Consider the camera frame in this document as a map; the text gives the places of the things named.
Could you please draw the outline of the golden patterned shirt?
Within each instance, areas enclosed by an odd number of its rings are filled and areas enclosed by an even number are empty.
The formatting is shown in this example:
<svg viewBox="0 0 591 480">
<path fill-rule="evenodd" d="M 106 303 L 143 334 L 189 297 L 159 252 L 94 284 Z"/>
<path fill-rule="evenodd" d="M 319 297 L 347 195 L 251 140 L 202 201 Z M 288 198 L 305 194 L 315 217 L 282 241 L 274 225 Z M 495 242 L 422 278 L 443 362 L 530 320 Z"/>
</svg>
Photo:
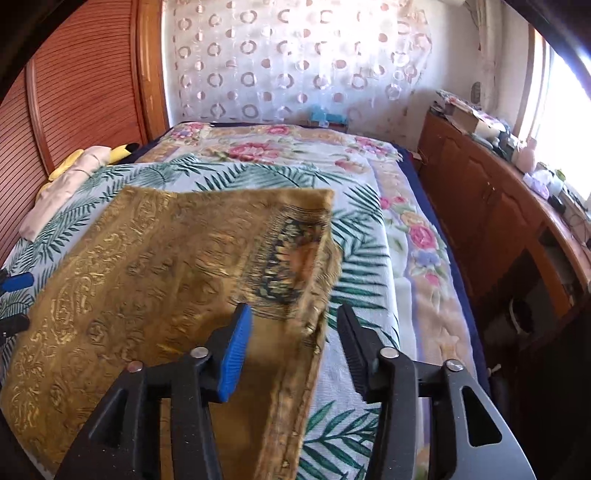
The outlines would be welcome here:
<svg viewBox="0 0 591 480">
<path fill-rule="evenodd" d="M 55 472 L 117 375 L 175 361 L 252 308 L 238 389 L 212 410 L 228 479 L 293 479 L 341 272 L 329 189 L 127 186 L 60 262 L 17 340 L 1 408 Z"/>
</svg>

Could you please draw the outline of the folded pink beige garment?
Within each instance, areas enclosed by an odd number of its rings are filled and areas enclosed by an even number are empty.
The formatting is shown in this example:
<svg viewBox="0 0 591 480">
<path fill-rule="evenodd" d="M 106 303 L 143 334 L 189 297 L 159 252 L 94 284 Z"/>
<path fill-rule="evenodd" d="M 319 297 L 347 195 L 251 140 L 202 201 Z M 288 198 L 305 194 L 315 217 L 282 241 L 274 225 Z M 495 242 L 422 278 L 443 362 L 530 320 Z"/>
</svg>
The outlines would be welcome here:
<svg viewBox="0 0 591 480">
<path fill-rule="evenodd" d="M 34 207 L 25 216 L 19 227 L 19 236 L 30 242 L 34 241 L 51 218 L 90 177 L 87 177 L 83 172 L 72 170 L 61 175 L 42 192 L 42 196 L 38 200 L 35 200 Z"/>
</svg>

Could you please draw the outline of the floral blanket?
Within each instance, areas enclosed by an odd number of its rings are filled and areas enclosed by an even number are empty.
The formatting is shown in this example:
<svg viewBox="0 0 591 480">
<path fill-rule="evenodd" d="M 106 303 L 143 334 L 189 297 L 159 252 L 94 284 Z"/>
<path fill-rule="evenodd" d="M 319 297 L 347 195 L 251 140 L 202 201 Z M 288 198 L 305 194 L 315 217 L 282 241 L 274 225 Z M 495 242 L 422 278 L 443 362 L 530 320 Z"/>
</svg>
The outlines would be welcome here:
<svg viewBox="0 0 591 480">
<path fill-rule="evenodd" d="M 349 377 L 339 305 L 409 357 L 461 360 L 476 372 L 475 326 L 440 229 L 402 169 L 401 149 L 328 129 L 180 124 L 139 159 L 135 184 L 168 191 L 315 188 L 335 193 L 332 236 L 342 274 L 327 310 L 327 344 L 297 475 L 361 479 L 379 409 Z"/>
</svg>

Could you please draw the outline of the palm leaf bed sheet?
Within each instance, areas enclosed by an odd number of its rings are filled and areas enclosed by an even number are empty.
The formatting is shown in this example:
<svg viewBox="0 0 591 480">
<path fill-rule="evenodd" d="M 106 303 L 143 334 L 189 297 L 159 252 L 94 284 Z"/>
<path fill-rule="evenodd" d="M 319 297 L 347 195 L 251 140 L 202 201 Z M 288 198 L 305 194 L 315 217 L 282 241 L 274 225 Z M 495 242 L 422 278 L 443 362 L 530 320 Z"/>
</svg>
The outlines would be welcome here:
<svg viewBox="0 0 591 480">
<path fill-rule="evenodd" d="M 374 179 L 312 166 L 165 163 L 98 169 L 36 208 L 6 268 L 27 331 L 2 356 L 1 410 L 46 475 L 131 361 L 176 361 L 252 307 L 238 389 L 211 409 L 228 479 L 361 479 L 377 411 L 353 391 L 339 305 L 399 341 Z"/>
</svg>

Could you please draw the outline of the yellow plush toy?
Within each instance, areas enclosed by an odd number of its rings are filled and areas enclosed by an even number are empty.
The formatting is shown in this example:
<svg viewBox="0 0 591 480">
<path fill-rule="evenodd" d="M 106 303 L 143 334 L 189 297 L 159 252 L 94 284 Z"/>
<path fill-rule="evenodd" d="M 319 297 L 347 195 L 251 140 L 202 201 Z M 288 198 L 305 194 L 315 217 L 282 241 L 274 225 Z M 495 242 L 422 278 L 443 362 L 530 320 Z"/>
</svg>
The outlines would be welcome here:
<svg viewBox="0 0 591 480">
<path fill-rule="evenodd" d="M 130 156 L 138 148 L 138 143 L 129 143 L 114 149 L 93 146 L 88 149 L 75 150 L 49 175 L 48 181 L 37 192 L 35 200 L 38 200 L 42 196 L 42 192 L 66 172 L 70 170 L 80 171 L 90 177 L 100 167 L 118 163 Z"/>
</svg>

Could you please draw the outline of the wooden sideboard cabinet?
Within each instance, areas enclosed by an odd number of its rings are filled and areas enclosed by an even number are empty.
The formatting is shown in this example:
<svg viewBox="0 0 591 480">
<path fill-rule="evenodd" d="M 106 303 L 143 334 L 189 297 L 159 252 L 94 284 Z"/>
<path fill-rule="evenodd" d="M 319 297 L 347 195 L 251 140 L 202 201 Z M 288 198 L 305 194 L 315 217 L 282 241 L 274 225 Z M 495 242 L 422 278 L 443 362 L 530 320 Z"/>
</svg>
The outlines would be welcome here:
<svg viewBox="0 0 591 480">
<path fill-rule="evenodd" d="M 428 112 L 420 180 L 485 325 L 513 298 L 554 335 L 590 298 L 590 261 L 564 220 L 508 162 Z"/>
</svg>

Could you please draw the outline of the wooden louvered wardrobe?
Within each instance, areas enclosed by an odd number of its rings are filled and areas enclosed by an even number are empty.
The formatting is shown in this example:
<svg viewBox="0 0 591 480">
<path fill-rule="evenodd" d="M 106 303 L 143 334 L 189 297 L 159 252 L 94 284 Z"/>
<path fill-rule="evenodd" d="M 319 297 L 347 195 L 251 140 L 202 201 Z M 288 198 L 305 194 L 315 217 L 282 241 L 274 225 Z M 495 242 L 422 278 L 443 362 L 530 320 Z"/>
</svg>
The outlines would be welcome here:
<svg viewBox="0 0 591 480">
<path fill-rule="evenodd" d="M 50 173 L 76 149 L 145 145 L 169 127 L 162 1 L 86 1 L 40 45 L 1 102 L 1 255 Z"/>
</svg>

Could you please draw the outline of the white tissue bag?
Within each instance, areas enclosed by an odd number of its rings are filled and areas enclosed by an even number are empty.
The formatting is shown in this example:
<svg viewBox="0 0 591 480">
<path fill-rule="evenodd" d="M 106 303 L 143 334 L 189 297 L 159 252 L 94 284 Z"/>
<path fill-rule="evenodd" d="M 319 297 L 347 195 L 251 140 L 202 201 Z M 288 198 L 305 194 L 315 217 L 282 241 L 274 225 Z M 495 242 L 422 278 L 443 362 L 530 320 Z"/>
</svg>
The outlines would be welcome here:
<svg viewBox="0 0 591 480">
<path fill-rule="evenodd" d="M 539 179 L 534 178 L 529 173 L 526 173 L 523 176 L 523 183 L 536 195 L 538 195 L 543 200 L 548 200 L 550 197 L 550 193 L 546 184 L 541 182 Z"/>
</svg>

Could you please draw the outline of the pink bottle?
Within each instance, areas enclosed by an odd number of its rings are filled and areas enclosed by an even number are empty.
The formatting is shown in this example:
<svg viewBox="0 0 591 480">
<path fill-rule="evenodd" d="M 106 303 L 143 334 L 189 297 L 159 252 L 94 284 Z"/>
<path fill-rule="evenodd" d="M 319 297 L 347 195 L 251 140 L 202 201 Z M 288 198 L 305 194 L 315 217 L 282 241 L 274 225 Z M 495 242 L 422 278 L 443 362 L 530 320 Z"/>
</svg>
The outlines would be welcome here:
<svg viewBox="0 0 591 480">
<path fill-rule="evenodd" d="M 531 174 L 535 171 L 537 160 L 535 157 L 535 150 L 537 147 L 537 140 L 530 137 L 526 145 L 521 148 L 518 152 L 518 156 L 515 160 L 516 168 L 523 174 Z"/>
</svg>

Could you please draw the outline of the cardboard box on sideboard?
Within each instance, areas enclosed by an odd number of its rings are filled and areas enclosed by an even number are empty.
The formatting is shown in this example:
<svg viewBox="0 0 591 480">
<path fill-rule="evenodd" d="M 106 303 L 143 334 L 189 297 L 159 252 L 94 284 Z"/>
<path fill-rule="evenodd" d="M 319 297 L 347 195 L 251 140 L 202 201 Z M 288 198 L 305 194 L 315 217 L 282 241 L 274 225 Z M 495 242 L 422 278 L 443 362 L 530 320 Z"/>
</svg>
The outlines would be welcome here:
<svg viewBox="0 0 591 480">
<path fill-rule="evenodd" d="M 501 132 L 506 131 L 501 121 L 472 108 L 466 109 L 462 106 L 447 104 L 445 115 L 458 130 L 485 139 L 496 138 Z"/>
</svg>

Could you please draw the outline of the circle patterned sheer curtain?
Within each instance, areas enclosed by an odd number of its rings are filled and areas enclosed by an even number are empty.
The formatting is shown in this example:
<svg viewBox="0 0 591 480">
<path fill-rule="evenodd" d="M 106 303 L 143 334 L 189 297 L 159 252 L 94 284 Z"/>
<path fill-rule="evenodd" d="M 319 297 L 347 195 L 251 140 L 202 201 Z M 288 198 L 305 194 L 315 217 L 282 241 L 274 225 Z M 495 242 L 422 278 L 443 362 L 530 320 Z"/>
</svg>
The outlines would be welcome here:
<svg viewBox="0 0 591 480">
<path fill-rule="evenodd" d="M 353 134 L 399 140 L 432 51 L 410 1 L 166 1 L 168 118 L 315 124 L 346 115 Z"/>
</svg>

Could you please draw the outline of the window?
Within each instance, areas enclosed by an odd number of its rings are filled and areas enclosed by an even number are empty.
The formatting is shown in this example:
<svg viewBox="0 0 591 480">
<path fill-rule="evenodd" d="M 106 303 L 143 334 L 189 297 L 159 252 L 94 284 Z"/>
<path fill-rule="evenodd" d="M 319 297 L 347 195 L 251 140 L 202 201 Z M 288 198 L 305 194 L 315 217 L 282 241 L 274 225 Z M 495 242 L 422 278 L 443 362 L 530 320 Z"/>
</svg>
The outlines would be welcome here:
<svg viewBox="0 0 591 480">
<path fill-rule="evenodd" d="M 559 172 L 585 201 L 590 196 L 590 97 L 533 27 L 528 28 L 527 47 L 518 138 L 522 144 L 532 140 L 535 164 Z"/>
</svg>

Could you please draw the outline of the tied window curtain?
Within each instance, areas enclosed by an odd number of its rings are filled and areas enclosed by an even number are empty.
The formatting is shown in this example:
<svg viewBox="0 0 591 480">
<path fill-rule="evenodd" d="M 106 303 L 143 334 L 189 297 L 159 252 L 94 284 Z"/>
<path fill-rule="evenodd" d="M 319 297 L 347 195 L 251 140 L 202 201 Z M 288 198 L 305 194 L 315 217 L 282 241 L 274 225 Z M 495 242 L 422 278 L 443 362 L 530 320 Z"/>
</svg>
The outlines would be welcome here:
<svg viewBox="0 0 591 480">
<path fill-rule="evenodd" d="M 481 82 L 481 106 L 492 113 L 498 106 L 501 56 L 503 48 L 502 6 L 499 0 L 466 1 L 477 27 L 480 42 L 483 77 Z"/>
</svg>

